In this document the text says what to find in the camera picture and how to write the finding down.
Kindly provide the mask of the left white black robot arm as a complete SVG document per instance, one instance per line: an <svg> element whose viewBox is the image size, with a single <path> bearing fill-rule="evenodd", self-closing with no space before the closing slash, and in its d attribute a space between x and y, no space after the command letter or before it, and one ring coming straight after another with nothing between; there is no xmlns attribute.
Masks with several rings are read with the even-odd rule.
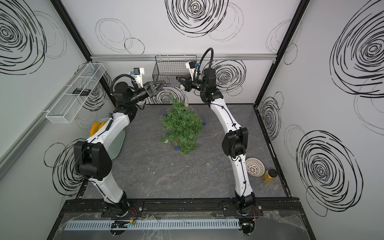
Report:
<svg viewBox="0 0 384 240"><path fill-rule="evenodd" d="M113 162L108 149L135 118L138 103L155 97L166 85L165 81L152 81L139 86L136 80L137 77L129 74L114 78L110 92L117 101L115 110L92 136L74 145L75 172L98 189L108 209L118 217L125 216L130 207L126 193L113 177Z"/></svg>

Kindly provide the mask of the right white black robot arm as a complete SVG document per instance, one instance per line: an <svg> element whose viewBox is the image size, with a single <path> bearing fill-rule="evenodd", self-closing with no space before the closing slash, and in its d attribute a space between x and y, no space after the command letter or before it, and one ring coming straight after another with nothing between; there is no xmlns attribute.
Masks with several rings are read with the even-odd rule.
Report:
<svg viewBox="0 0 384 240"><path fill-rule="evenodd" d="M199 91L202 102L215 113L225 135L222 141L224 154L231 161L235 178L236 209L241 215L247 215L256 206L256 197L251 187L247 168L246 150L249 131L243 128L233 117L224 96L217 87L217 74L213 69L214 49L208 48L199 63L187 62L187 75L177 77L187 92L192 89Z"/></svg>

